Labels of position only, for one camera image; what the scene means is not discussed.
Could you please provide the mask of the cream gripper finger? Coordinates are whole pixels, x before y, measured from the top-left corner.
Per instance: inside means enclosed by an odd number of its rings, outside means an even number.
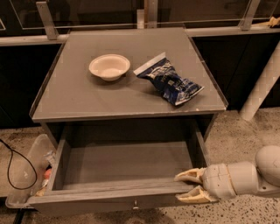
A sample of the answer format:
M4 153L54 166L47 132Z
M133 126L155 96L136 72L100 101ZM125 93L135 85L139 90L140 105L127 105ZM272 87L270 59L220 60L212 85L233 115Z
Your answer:
M174 177L175 181L190 181L197 184L202 184L202 176L205 172L205 168L193 168L187 171L183 171Z
M176 198L187 204L212 203L219 200L217 197L211 196L209 192L200 185L193 188L190 192L177 194Z

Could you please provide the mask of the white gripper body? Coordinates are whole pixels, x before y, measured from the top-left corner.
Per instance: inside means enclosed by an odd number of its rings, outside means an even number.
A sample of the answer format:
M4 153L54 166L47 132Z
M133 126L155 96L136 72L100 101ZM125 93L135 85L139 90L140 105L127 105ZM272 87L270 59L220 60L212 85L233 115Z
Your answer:
M204 189L217 200L231 200L236 197L228 167L225 164L209 165L202 179Z

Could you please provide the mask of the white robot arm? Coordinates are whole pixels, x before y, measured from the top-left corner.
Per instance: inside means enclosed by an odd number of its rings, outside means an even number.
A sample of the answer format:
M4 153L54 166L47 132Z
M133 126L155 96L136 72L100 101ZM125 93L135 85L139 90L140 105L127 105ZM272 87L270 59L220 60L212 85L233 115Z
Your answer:
M242 119L249 121L256 114L280 74L280 43L241 108ZM176 181L189 181L197 186L176 198L188 204L231 200L238 195L251 194L267 198L280 195L280 147L269 145L255 154L255 161L233 164L211 164L176 175Z

